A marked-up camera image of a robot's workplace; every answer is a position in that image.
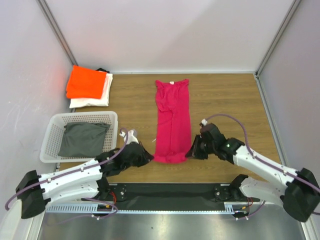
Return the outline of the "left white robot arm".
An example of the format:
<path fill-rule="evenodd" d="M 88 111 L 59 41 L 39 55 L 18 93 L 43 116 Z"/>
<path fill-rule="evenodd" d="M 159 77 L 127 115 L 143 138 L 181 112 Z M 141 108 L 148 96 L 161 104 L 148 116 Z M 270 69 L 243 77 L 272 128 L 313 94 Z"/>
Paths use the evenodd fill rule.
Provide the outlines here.
<path fill-rule="evenodd" d="M 33 218 L 53 203 L 77 199 L 105 201 L 112 192 L 108 177 L 130 167 L 142 167 L 153 159 L 140 143 L 131 142 L 59 172 L 39 175 L 36 170 L 29 171 L 15 190 L 21 200 L 21 218 Z"/>

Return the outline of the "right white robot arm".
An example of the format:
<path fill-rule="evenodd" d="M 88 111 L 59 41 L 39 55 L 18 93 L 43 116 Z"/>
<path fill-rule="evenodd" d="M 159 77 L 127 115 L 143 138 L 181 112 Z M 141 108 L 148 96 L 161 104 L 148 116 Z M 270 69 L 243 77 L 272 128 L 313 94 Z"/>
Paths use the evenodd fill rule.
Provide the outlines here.
<path fill-rule="evenodd" d="M 234 137 L 226 138 L 213 123 L 202 125 L 187 158 L 206 160 L 209 155 L 250 170 L 264 180 L 244 174 L 232 182 L 230 195 L 236 201 L 256 198 L 283 207 L 293 219 L 305 223 L 320 203 L 320 187 L 314 174 L 306 169 L 296 170 L 274 162 L 252 150 Z"/>

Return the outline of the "pink t shirt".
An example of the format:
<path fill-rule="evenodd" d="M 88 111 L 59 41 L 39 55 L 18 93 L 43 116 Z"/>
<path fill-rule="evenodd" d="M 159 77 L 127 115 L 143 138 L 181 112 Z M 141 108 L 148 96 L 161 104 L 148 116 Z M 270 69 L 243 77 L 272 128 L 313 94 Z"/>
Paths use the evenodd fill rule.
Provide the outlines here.
<path fill-rule="evenodd" d="M 189 80 L 155 81 L 157 130 L 154 161 L 180 164 L 192 146 Z"/>

